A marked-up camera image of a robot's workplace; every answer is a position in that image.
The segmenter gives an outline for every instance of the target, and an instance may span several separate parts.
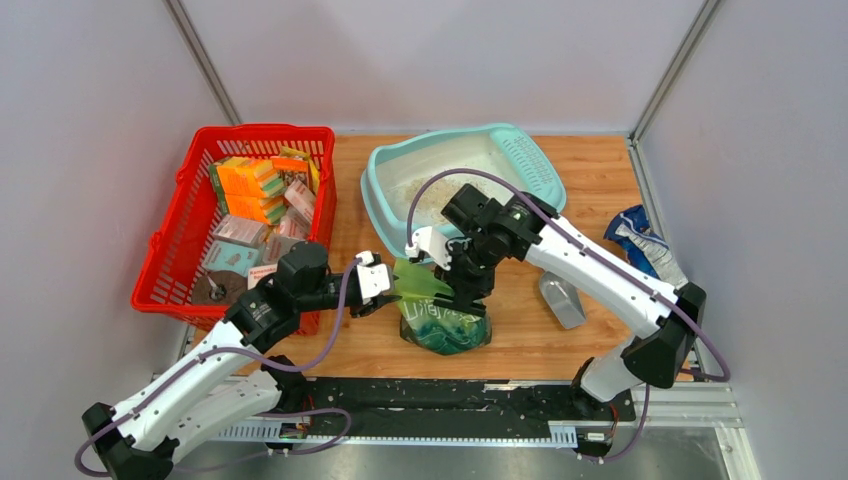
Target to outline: white wall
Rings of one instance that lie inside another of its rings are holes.
[[[77,478],[82,412],[174,359],[180,324],[130,292],[224,118],[159,1],[4,2],[0,65],[0,477]]]
[[[702,0],[184,0],[245,122],[629,131]]]
[[[845,478],[848,3],[725,2],[644,141],[764,478]]]

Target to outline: wood surface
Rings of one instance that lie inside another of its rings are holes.
[[[362,250],[386,252],[362,203],[359,178],[371,151],[400,142],[406,136],[339,136],[333,161],[338,190],[330,263],[341,271]],[[534,140],[559,172],[566,188],[564,210],[586,236],[621,256],[622,250],[603,240],[604,229],[619,211],[641,203],[625,147],[616,136],[540,136]],[[392,261],[388,253],[384,260]],[[411,377],[459,379],[567,380],[591,356],[618,345],[628,330],[605,307],[580,293],[588,322],[565,330],[539,292],[542,271],[516,260],[498,266],[495,291],[486,299],[492,318],[492,343],[478,350],[442,357],[398,336],[400,311],[394,305],[344,324],[329,356],[309,376]],[[284,354],[295,364],[312,360],[324,347],[335,312],[324,312],[320,332],[290,337],[267,356]],[[202,339],[196,335],[196,341]],[[240,373],[256,368],[246,367]]]

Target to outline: plastic shopping basket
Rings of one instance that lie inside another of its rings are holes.
[[[133,308],[169,315],[203,330],[211,329],[224,316],[227,307],[192,305],[191,292],[204,273],[200,264],[213,241],[210,233],[223,216],[208,167],[230,155],[269,157],[283,146],[309,152],[321,169],[309,240],[329,248],[336,212],[334,141],[333,131],[326,127],[253,124],[198,130],[177,171],[177,188],[165,220],[150,238],[133,290]],[[318,312],[301,315],[298,333],[314,335],[318,318]]]

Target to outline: trash bag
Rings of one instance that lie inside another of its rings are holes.
[[[453,290],[426,267],[398,259],[394,273],[398,276],[394,294],[401,297],[396,302],[401,338],[439,355],[467,352],[492,341],[488,315],[478,317],[433,304],[437,293],[452,294]]]

